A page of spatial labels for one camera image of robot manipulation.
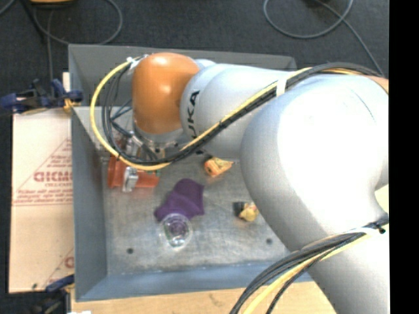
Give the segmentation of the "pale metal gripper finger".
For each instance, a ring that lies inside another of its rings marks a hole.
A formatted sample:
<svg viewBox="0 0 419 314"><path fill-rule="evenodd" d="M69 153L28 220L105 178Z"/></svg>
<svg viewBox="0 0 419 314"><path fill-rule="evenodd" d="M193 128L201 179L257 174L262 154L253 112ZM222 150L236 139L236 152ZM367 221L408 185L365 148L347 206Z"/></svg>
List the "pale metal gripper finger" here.
<svg viewBox="0 0 419 314"><path fill-rule="evenodd" d="M122 181L122 191L131 192L137 184L138 174L137 169L134 167L127 166L124 170L123 181Z"/></svg>

